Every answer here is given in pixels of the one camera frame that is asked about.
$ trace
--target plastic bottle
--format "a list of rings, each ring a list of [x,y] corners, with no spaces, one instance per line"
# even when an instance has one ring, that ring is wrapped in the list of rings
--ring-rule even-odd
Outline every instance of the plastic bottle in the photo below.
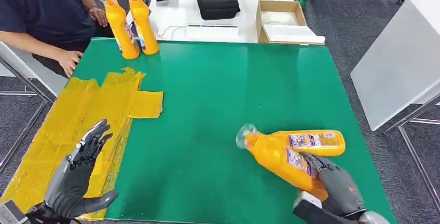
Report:
[[[317,180],[317,172],[303,156],[282,142],[260,138],[256,128],[248,124],[237,133],[236,144],[246,148],[260,165],[291,185],[309,192],[321,201],[327,199],[327,191]]]
[[[104,4],[105,15],[112,27],[116,42],[122,57],[135,59],[139,56],[139,46],[134,40],[133,33],[125,21],[125,10],[119,5],[118,0],[100,0]]]
[[[128,2],[142,50],[145,54],[157,53],[159,46],[150,25],[148,6],[143,0],[128,0]]]
[[[278,142],[285,148],[296,152],[306,151],[324,157],[341,155],[345,151],[345,141],[341,132],[336,130],[279,131],[263,134],[255,126],[248,124],[248,129],[255,130],[256,138],[264,142]]]

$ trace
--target robotic thumb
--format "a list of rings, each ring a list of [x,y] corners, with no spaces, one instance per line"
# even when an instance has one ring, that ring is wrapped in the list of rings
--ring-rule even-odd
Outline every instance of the robotic thumb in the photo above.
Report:
[[[73,216],[80,216],[85,213],[91,213],[107,208],[113,203],[118,196],[118,192],[115,189],[103,194],[101,197],[84,198],[82,202],[75,206],[72,211]]]

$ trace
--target metal table leg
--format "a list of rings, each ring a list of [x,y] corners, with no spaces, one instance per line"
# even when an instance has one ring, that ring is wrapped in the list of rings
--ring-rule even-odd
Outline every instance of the metal table leg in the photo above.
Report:
[[[53,100],[47,96],[43,91],[41,91],[36,85],[34,85],[28,78],[23,76],[19,71],[13,68],[8,62],[6,62],[2,57],[0,57],[0,64],[5,66],[11,73],[13,73],[17,78],[23,81],[28,87],[30,87],[34,92],[13,92],[13,91],[0,91],[0,95],[12,95],[12,96],[34,96],[38,95],[43,99],[43,102],[38,107],[37,111],[35,111],[34,115],[31,117],[29,122],[24,127],[23,131],[20,133],[12,147],[9,149],[3,161],[0,162],[0,173],[3,172],[10,159],[17,151],[18,147],[20,147],[24,138],[29,133],[29,130],[34,125],[35,121],[38,119],[40,114],[43,112],[44,108],[48,105],[49,102],[53,103]]]
[[[18,72],[15,68],[9,65],[9,63],[3,60],[2,57],[0,57],[0,63],[3,66],[5,66],[9,71],[11,71],[11,73],[13,73],[17,78],[23,81],[28,87],[32,89],[32,91],[38,94],[41,98],[53,103],[53,100],[49,96],[47,96],[43,91],[41,91],[40,88],[38,88],[35,84],[33,84],[28,78],[24,77],[20,72]]]
[[[6,165],[8,165],[9,161],[11,160],[12,156],[14,155],[14,153],[17,151],[18,147],[20,147],[21,143],[23,142],[24,138],[26,137],[26,135],[29,133],[29,130],[31,129],[31,127],[34,125],[35,121],[38,119],[38,117],[40,116],[40,114],[43,112],[43,109],[46,107],[46,105],[48,104],[47,101],[43,100],[43,102],[40,104],[40,106],[38,107],[37,111],[34,113],[34,115],[32,116],[32,118],[29,120],[29,122],[26,124],[26,126],[24,127],[23,131],[20,133],[20,136],[18,136],[17,140],[14,142],[14,144],[12,145],[12,147],[9,149],[8,153],[6,154],[5,158],[3,159],[2,162],[0,162],[0,173],[3,172],[3,170],[5,169]]]
[[[0,91],[0,95],[14,95],[14,96],[37,96],[35,92],[26,91]]]
[[[406,147],[408,147],[408,150],[411,153],[412,159],[414,160],[414,162],[417,166],[417,169],[419,170],[420,174],[422,175],[423,182],[425,183],[425,185],[429,191],[429,194],[431,195],[432,200],[434,201],[435,207],[436,207],[437,211],[440,213],[440,198],[438,196],[438,193],[435,190],[434,186],[432,185],[431,179],[429,178],[429,176],[423,166],[423,163],[420,161],[420,158],[417,155],[416,150],[414,149],[414,146],[411,143],[411,140],[409,139],[408,134],[406,133],[405,128],[404,128],[404,125],[408,122],[425,123],[425,124],[440,124],[440,121],[438,121],[438,120],[417,118],[422,113],[429,110],[431,107],[435,106],[439,102],[440,102],[440,93],[436,97],[432,98],[431,100],[429,100],[425,104],[418,107],[416,110],[412,111],[407,116],[403,117],[401,120],[399,120],[397,123],[395,123],[391,127],[389,127],[385,131],[385,134],[389,135],[395,129],[399,130],[400,134],[403,137],[403,140],[405,141]]]

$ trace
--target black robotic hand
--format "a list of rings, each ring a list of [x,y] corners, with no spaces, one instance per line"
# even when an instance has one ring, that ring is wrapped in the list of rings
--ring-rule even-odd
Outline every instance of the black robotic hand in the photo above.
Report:
[[[118,196],[116,190],[111,190],[101,197],[84,198],[96,158],[105,141],[113,135],[108,133],[103,136],[109,129],[107,120],[98,122],[75,145],[72,153],[58,165],[43,202],[56,216],[69,219],[95,212],[107,208]]]
[[[360,216],[357,214],[365,211],[364,200],[347,171],[326,158],[306,152],[301,152],[301,155],[317,171],[319,180],[327,190],[325,208],[337,216],[357,220]]]

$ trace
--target gray carpet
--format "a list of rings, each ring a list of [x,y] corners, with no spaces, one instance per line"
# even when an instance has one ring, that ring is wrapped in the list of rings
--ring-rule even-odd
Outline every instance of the gray carpet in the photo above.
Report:
[[[403,139],[398,133],[385,136],[383,129],[376,132],[369,129],[350,79],[351,70],[398,10],[399,5],[396,1],[315,0],[308,2],[305,15],[308,25],[315,33],[326,37],[327,45],[398,222],[439,223],[440,215],[435,210]],[[119,2],[122,7],[127,8],[126,0]],[[0,77],[0,90],[7,88],[22,89],[23,86],[15,79]],[[6,148],[10,147],[38,107],[39,101],[40,99],[35,97],[19,99],[0,96],[0,159],[4,157]],[[408,107],[397,118],[415,107]],[[425,115],[440,119],[440,110],[436,108]],[[0,175],[0,192],[4,191],[42,120],[43,117],[40,117],[6,172]],[[440,149],[437,135],[440,133],[440,127],[409,124],[406,129],[425,163],[434,186],[440,190],[440,170],[437,166],[439,164],[437,151]],[[111,224],[114,221],[106,220],[99,223]]]

